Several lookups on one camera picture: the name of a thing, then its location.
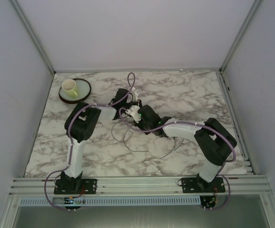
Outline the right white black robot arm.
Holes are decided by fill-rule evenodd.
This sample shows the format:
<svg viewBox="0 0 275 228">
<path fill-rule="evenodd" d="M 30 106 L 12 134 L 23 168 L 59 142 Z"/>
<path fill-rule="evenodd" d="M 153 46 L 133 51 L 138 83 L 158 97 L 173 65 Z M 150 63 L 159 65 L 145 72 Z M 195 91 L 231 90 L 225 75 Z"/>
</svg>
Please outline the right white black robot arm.
<svg viewBox="0 0 275 228">
<path fill-rule="evenodd" d="M 126 113 L 134 119 L 135 126 L 145 134 L 196 140 L 207 159 L 196 177 L 196 185 L 202 192 L 213 186 L 213 180 L 225 163 L 236 160 L 237 141 L 215 118 L 209 118 L 203 123 L 181 121 L 169 116 L 161 118 L 148 105 L 133 105 Z"/>
</svg>

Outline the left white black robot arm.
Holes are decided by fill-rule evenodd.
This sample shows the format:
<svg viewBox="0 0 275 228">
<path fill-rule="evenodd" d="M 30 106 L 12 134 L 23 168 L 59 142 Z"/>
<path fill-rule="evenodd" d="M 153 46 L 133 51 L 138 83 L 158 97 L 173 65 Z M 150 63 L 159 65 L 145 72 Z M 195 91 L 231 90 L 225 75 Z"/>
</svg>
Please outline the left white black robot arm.
<svg viewBox="0 0 275 228">
<path fill-rule="evenodd" d="M 108 105 L 89 106 L 84 101 L 78 102 L 65 123 L 68 136 L 68 153 L 66 169 L 61 171 L 60 179 L 55 181 L 56 190 L 66 192 L 79 191 L 82 184 L 82 159 L 86 141 L 92 136 L 99 120 L 117 120 L 119 109 L 129 109 L 138 104 L 138 90 L 118 89 L 116 96 Z"/>
</svg>

